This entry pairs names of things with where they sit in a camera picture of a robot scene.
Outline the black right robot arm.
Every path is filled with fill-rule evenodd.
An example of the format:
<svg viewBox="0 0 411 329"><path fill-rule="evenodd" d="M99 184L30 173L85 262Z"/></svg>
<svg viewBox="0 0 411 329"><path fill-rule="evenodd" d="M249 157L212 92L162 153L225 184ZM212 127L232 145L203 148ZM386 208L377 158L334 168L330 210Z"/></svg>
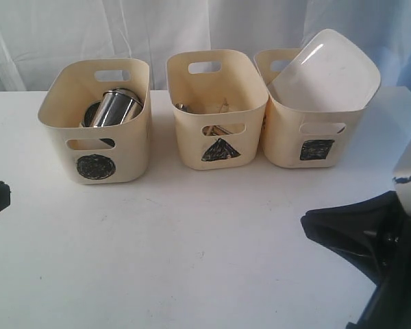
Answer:
<svg viewBox="0 0 411 329"><path fill-rule="evenodd" d="M364 202L309 210L308 239L333 251L376 286L348 328L411 328L411 141L393 171L394 190Z"/></svg>

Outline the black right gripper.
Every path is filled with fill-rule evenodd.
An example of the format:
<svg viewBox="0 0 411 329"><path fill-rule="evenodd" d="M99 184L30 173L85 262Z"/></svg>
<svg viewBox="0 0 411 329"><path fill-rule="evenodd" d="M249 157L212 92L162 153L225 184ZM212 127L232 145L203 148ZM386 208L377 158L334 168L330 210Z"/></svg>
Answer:
<svg viewBox="0 0 411 329"><path fill-rule="evenodd" d="M307 238L333 251L376 288L348 328L411 328L411 218L397 216L393 191L357 204L309 210Z"/></svg>

